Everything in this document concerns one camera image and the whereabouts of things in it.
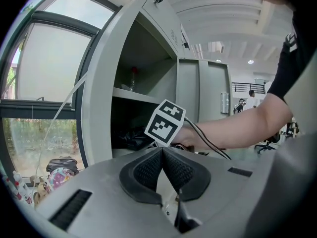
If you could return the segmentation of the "grey locker door with latch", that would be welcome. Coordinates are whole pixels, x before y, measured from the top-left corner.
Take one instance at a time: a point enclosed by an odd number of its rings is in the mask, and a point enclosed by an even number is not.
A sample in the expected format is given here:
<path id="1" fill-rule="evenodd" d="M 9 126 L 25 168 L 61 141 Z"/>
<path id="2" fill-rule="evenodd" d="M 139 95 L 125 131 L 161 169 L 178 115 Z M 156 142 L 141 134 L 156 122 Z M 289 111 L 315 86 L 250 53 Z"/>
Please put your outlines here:
<path id="1" fill-rule="evenodd" d="M 192 122 L 229 117 L 232 88 L 228 66 L 205 59 L 178 59 L 176 104 Z"/>

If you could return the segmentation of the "grey metal locker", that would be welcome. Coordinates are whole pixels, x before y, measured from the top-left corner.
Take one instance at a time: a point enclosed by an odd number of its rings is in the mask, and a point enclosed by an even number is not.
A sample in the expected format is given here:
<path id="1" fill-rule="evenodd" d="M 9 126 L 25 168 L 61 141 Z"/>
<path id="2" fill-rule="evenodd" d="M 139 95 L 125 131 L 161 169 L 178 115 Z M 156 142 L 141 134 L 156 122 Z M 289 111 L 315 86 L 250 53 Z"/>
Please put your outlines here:
<path id="1" fill-rule="evenodd" d="M 92 54 L 83 88 L 82 140 L 88 165 L 111 159 L 114 124 L 146 124 L 156 105 L 176 103 L 178 59 L 196 59 L 167 0 L 130 0 L 111 19 Z M 130 90 L 136 67 L 135 91 Z"/>

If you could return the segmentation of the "person's black clothing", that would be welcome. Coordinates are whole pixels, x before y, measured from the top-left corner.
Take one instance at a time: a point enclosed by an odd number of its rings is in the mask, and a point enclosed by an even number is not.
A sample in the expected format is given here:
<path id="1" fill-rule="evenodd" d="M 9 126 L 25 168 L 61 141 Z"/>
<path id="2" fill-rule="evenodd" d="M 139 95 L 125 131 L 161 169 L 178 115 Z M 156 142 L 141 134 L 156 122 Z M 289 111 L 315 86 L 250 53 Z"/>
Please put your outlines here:
<path id="1" fill-rule="evenodd" d="M 285 37 L 277 73 L 268 93 L 284 99 L 310 62 L 317 49 L 317 26 L 303 9 L 293 12 L 292 29 Z"/>

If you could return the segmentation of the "black window frame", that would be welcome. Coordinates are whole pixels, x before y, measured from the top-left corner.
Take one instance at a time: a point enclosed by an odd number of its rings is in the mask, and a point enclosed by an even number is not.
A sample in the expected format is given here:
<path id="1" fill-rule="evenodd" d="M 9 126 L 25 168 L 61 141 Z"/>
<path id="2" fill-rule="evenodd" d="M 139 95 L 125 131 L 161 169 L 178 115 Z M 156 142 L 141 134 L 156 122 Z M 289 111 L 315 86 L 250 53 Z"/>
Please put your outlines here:
<path id="1" fill-rule="evenodd" d="M 27 0 L 0 45 L 0 165 L 24 179 L 50 159 L 88 167 L 82 140 L 84 81 L 116 0 Z"/>

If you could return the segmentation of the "pink patterned backpack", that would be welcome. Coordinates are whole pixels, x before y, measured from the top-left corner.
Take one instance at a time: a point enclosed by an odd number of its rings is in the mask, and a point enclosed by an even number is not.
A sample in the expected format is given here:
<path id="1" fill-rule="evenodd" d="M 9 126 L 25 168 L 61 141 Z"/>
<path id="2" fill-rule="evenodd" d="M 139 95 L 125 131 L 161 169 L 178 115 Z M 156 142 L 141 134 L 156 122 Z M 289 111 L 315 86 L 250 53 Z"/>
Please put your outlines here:
<path id="1" fill-rule="evenodd" d="M 72 177 L 79 173 L 78 170 L 71 170 L 65 167 L 59 167 L 52 170 L 48 176 L 48 183 L 46 185 L 46 191 L 51 193 L 59 188 L 61 185 L 69 181 Z"/>

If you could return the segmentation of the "black office chair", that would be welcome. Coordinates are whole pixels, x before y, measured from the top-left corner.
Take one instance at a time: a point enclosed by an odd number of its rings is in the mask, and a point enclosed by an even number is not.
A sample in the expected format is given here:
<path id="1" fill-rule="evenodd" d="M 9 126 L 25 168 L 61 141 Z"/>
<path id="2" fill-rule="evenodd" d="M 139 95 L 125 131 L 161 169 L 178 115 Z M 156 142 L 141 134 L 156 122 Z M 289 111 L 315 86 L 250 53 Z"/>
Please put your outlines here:
<path id="1" fill-rule="evenodd" d="M 278 143 L 279 140 L 280 140 L 280 133 L 278 132 L 275 135 L 271 136 L 270 138 L 264 140 L 265 144 L 256 144 L 254 146 L 254 149 L 258 149 L 257 154 L 260 154 L 262 151 L 265 151 L 265 150 L 276 150 L 276 148 L 272 147 L 271 144 Z"/>

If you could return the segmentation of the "white bottles with red labels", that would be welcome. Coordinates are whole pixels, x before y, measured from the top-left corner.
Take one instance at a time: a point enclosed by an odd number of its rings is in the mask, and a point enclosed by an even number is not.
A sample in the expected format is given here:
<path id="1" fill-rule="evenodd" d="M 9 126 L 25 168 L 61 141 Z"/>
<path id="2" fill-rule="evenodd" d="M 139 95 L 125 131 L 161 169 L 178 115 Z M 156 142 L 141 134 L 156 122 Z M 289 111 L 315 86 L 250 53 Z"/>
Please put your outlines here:
<path id="1" fill-rule="evenodd" d="M 21 197 L 26 201 L 26 203 L 31 205 L 33 201 L 32 193 L 28 188 L 27 184 L 24 182 L 22 175 L 17 171 L 13 171 L 12 173 L 18 192 L 20 193 Z"/>

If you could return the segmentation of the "black bag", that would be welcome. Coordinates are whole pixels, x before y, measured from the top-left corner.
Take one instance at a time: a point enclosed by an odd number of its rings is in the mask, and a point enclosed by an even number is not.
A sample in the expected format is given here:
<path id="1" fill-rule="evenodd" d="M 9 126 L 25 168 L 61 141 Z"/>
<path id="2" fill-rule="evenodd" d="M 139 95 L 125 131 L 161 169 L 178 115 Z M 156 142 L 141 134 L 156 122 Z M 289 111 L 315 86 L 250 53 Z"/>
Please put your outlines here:
<path id="1" fill-rule="evenodd" d="M 58 168 L 67 168 L 75 174 L 79 173 L 77 161 L 70 156 L 51 159 L 46 166 L 46 171 L 51 173 Z"/>

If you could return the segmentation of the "black metal railing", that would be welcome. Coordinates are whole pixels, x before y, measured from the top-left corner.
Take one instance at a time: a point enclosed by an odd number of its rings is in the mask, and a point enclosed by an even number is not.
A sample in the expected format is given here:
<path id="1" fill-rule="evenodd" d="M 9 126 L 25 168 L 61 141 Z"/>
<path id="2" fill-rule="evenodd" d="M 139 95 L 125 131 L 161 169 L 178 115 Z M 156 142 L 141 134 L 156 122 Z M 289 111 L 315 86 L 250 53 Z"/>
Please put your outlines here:
<path id="1" fill-rule="evenodd" d="M 246 92 L 253 90 L 256 94 L 266 94 L 265 86 L 262 84 L 232 82 L 233 92 Z"/>

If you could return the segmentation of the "person's right forearm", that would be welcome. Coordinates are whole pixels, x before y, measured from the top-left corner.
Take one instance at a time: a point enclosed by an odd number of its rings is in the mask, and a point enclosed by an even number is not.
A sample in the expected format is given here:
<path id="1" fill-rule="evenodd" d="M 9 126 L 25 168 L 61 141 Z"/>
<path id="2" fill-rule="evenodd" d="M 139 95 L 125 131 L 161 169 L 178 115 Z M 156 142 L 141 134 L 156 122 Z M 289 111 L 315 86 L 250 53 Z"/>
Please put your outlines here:
<path id="1" fill-rule="evenodd" d="M 207 138 L 222 149 L 246 148 L 279 132 L 293 117 L 288 105 L 274 94 L 236 115 L 197 123 Z"/>

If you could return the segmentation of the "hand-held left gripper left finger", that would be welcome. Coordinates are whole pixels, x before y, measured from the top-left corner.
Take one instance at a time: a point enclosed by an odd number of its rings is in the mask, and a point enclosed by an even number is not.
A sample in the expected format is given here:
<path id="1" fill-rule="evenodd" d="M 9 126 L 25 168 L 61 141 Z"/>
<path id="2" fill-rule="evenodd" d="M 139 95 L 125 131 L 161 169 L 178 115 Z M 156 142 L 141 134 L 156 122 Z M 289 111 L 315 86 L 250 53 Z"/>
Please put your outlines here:
<path id="1" fill-rule="evenodd" d="M 175 238 L 156 192 L 161 148 L 94 164 L 46 197 L 37 211 L 51 238 Z"/>

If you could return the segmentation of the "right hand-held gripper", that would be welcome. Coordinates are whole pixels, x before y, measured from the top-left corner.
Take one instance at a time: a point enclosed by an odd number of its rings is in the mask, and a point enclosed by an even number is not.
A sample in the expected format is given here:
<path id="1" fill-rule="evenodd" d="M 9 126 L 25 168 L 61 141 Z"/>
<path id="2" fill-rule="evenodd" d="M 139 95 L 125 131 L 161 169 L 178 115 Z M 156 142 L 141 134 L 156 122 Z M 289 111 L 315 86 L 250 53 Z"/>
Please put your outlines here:
<path id="1" fill-rule="evenodd" d="M 165 99 L 155 108 L 145 135 L 164 147 L 170 146 L 183 126 L 186 110 Z"/>

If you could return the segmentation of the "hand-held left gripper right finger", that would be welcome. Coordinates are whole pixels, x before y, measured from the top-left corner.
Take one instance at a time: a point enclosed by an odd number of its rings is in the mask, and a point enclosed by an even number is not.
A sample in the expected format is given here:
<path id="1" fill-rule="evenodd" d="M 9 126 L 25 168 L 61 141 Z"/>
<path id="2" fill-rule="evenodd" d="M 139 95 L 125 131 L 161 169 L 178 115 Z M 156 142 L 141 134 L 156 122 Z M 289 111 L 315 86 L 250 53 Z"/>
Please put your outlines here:
<path id="1" fill-rule="evenodd" d="M 293 238 L 314 210 L 317 133 L 287 140 L 257 163 L 164 148 L 165 169 L 184 171 L 178 212 L 162 238 Z"/>

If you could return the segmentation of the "clear bottle red cap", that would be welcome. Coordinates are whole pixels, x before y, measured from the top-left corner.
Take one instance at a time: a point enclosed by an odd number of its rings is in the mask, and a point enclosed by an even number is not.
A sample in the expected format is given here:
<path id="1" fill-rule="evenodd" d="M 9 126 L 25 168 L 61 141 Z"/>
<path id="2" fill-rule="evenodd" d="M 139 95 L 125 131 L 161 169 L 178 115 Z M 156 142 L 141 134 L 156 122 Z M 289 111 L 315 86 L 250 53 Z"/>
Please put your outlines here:
<path id="1" fill-rule="evenodd" d="M 138 74 L 138 70 L 136 67 L 131 68 L 131 83 L 130 83 L 130 90 L 132 92 L 135 91 L 135 85 L 136 85 L 136 76 Z"/>

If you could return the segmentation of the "brown cloth bag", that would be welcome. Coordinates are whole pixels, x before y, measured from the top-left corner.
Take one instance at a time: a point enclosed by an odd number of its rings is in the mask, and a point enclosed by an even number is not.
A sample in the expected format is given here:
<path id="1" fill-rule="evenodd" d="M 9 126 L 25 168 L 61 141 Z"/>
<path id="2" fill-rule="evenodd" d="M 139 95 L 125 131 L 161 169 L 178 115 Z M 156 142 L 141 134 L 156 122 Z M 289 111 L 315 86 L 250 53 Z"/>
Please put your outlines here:
<path id="1" fill-rule="evenodd" d="M 34 207 L 36 208 L 46 196 L 51 192 L 48 184 L 42 179 L 39 178 L 39 183 L 35 186 L 35 192 L 33 193 L 33 202 Z"/>

